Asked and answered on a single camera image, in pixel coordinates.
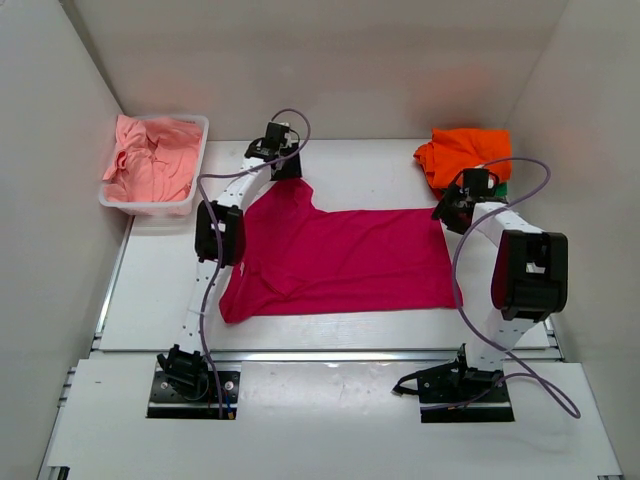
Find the red cloth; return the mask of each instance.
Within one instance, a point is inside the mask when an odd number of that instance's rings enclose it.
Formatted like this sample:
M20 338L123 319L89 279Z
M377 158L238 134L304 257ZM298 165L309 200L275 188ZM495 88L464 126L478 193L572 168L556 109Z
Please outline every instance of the red cloth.
M303 180L283 180L247 210L244 259L220 299L225 322L455 306L432 209L327 213L312 194Z

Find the pink cloth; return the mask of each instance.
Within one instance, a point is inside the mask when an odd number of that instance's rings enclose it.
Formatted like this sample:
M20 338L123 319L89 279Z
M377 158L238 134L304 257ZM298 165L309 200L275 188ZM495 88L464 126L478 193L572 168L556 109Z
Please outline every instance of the pink cloth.
M245 215L247 248L220 299L227 323L254 315L455 307L433 209L327 213L283 180Z
M116 155L104 174L110 202L177 202L191 190L202 130L169 117L118 116Z

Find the plastic bin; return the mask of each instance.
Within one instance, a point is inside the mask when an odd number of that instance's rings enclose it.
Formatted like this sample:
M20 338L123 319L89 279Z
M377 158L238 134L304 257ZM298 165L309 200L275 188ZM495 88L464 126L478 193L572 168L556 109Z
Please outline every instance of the plastic bin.
M104 197L104 186L108 182L100 184L100 192L98 199L105 207L119 208L129 215L189 215L193 207L193 199L196 195L196 178L200 175L202 168L202 159L204 157L204 149L207 143L207 134L209 132L209 119L202 115L186 115L186 114L168 114L168 115L141 115L134 118L147 120L150 118L171 117L183 122L194 123L202 129L202 142L200 144L200 155L196 163L195 174L191 182L191 191L189 196L179 202L110 202Z

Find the purple cable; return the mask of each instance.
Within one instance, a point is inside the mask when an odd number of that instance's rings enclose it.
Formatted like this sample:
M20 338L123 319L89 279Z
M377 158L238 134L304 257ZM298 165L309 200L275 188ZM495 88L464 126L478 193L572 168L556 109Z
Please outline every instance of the purple cable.
M522 203L525 200L533 197L535 194L537 194L540 190L542 190L549 183L549 180L551 180L551 169L549 168L549 166L546 163L544 163L544 162L542 162L540 160L536 160L535 158L527 158L527 157L501 158L499 160L492 160L490 162L487 162L487 163L484 164L484 166L486 167L486 166L489 166L489 165L494 165L496 163L501 163L501 162L507 162L507 161L510 161L510 160L518 160L518 161L535 163L536 165L540 165L542 168L544 168L544 170L546 172L546 176L545 176L544 180L542 181L542 183L540 183L540 185L538 185L536 188L531 190L529 193L523 195L520 198L517 198L513 202L508 203L507 205L505 205L502 208L498 208L497 210L493 210L492 212L486 213L483 216L481 216L480 218L478 218L475 222L473 222L469 226L469 228L464 233L464 235L462 235L462 238L460 239L460 242L458 243L458 246L456 247L456 250L455 250L455 252L453 254L453 260L451 262L451 265L452 265L451 285L452 285L452 288L453 288L453 298L454 298L455 303L456 303L456 309L458 310L458 313L460 313L460 316L462 317L462 320L464 320L464 323L467 325L467 327L469 327L469 329L480 340L482 340L486 344L492 346L496 350L498 350L500 352L504 352L509 358L511 358L513 361L515 361L518 365L520 365L522 368L524 368L527 371L527 373L512 373L510 375L506 375L506 376L500 378L498 380L498 382L496 383L496 385L500 385L500 384L506 382L508 379L514 378L514 377L532 378L532 379L536 380L538 383L540 383L542 388L544 388L547 391L547 393L551 396L551 398L553 398L556 401L556 403L558 405L560 405L560 407L562 407L562 409L565 412L567 412L571 417L573 417L575 419L579 419L582 416L582 414L580 413L580 410L578 409L576 404L573 403L573 401L569 398L569 396L566 393L564 393L557 385L553 384L549 380L547 380L545 378L542 378L540 375L538 375L538 373L536 373L535 370L533 370L524 360L520 359L513 352L508 351L502 345L494 342L493 340L491 340L491 339L487 338L485 335L483 335L475 327L475 325L473 325L473 323L471 322L471 320L467 316L467 313L464 311L464 308L462 307L462 298L460 297L460 290L458 289L457 269L458 269L458 261L460 259L460 252L462 251L462 247L463 247L464 243L469 238L469 235L471 235L471 232L473 230L475 230L478 227L478 225L480 225L485 220L487 220L487 219L489 219L491 217L495 217L496 215L499 215L500 213L513 208L515 205L518 205L519 203ZM484 397L487 393L489 393L489 391L490 390L486 390L486 391L482 392L480 395L477 395L476 397L473 397L470 400L467 400L466 402L458 402L458 403L450 403L450 404L444 404L444 405L436 405L436 406L432 406L432 407L423 407L422 410L440 410L440 409L449 409L449 408L456 408L456 407L466 406L466 405L469 405L470 403L473 403L473 402L479 400L480 398Z
M273 165L274 163L285 162L290 158L293 158L296 155L298 155L300 151L307 145L307 143L309 142L309 139L311 138L311 124L309 123L309 119L302 112L296 110L295 108L283 108L282 110L278 111L273 117L271 117L271 120L272 121L275 120L277 117L279 117L281 114L285 112L292 112L297 114L300 118L302 118L302 120L304 120L304 123L306 123L307 125L307 136L305 137L304 141L296 151L284 157L276 158L275 160L265 162L256 167L243 170L242 172L224 173L224 174L202 173L198 175L196 184L198 186L198 191L200 192L200 195L202 195L202 198L204 200L204 205L207 209L207 212L209 213L209 217L211 217L211 223L213 225L213 230L216 236L216 245L218 247L219 258L222 258L222 234L220 233L220 227L218 227L218 220L216 219L215 213L213 212L213 208L211 207L211 202L207 197L207 192L205 192L204 187L202 186L202 180L205 178L244 177L245 175L248 175L251 172L255 172L257 170L260 170L261 168ZM202 297L202 305L200 306L200 317L199 317L199 333L200 333L200 343L202 344L202 350L203 350L204 356L207 359L207 362L209 362L209 365L211 365L211 371L213 372L213 378L215 380L216 391L218 394L218 416L220 419L222 419L222 387L220 385L220 376L218 375L218 370L216 369L216 365L213 362L213 358L211 358L211 353L209 352L209 346L207 345L207 339L205 338L205 334L204 334L204 320L205 320L204 311L205 311L205 308L207 307L207 300L209 298L209 293L211 292L211 289L215 285L216 278L218 278L219 273L220 273L220 262L218 261L216 262L216 269L213 272L213 275L211 276L211 280L209 280L209 284L207 285L207 288L204 291L204 295Z

